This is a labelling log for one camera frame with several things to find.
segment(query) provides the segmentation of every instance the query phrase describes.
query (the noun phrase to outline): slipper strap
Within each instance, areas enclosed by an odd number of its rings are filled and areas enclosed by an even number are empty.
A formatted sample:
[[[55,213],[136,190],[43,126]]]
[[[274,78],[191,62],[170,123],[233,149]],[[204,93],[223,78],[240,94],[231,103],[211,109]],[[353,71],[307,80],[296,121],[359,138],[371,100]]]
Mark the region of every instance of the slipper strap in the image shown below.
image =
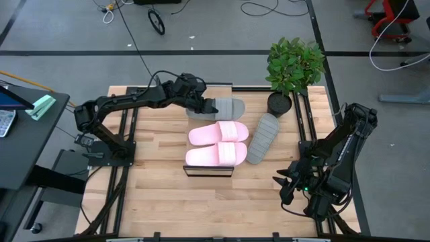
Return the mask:
[[[222,142],[234,142],[238,140],[239,136],[234,121],[218,121],[217,123],[221,129]]]
[[[233,99],[222,97],[215,99],[215,108],[218,113],[215,114],[216,120],[231,120],[233,118]]]
[[[234,143],[218,143],[218,160],[220,166],[234,166],[236,164],[236,147]]]

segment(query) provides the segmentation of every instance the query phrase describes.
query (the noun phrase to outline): black base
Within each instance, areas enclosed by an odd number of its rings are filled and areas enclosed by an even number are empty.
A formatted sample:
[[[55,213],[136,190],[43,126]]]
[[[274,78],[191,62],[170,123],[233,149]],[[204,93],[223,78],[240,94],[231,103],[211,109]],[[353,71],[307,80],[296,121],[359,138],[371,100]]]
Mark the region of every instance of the black base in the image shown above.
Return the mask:
[[[103,158],[88,157],[90,166],[112,166],[112,167],[129,167],[134,163],[134,152],[136,142],[130,145],[129,154],[125,158],[112,157],[112,152],[103,141],[96,141],[91,146],[91,153],[102,153]]]

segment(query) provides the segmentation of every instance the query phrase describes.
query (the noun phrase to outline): potted plant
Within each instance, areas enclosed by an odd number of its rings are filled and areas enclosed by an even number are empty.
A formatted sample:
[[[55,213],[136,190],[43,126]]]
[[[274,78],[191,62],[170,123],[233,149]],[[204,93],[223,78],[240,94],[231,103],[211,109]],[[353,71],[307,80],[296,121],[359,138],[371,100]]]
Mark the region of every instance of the potted plant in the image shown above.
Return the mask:
[[[308,85],[318,83],[323,67],[324,55],[318,44],[308,44],[299,38],[291,42],[281,38],[277,44],[272,44],[267,62],[271,89],[275,90],[267,99],[267,112],[276,118],[285,114],[292,106],[290,91],[299,92]]]

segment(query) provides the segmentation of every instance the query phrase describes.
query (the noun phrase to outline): gray slipper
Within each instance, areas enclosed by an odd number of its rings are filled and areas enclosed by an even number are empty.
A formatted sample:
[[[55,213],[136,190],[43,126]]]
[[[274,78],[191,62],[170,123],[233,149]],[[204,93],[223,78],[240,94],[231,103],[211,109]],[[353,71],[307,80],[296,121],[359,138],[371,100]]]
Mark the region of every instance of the gray slipper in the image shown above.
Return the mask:
[[[231,97],[217,97],[212,104],[217,110],[216,114],[196,114],[186,109],[189,118],[198,120],[238,120],[245,113],[245,103],[240,99]]]
[[[271,114],[264,114],[258,123],[253,140],[248,146],[247,161],[252,164],[260,163],[279,130],[280,122],[276,117]]]

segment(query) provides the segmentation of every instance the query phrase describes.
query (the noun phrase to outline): pink slide sandal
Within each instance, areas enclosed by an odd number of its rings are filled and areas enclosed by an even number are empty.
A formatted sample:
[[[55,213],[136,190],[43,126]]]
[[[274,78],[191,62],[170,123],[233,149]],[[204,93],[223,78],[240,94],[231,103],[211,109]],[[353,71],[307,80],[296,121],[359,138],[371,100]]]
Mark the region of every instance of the pink slide sandal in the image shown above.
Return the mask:
[[[188,133],[192,145],[211,145],[218,142],[241,142],[248,138],[248,128],[235,121],[218,121],[215,124],[194,128]]]
[[[211,147],[192,149],[187,152],[187,165],[198,166],[236,166],[247,157],[244,143],[219,142]]]

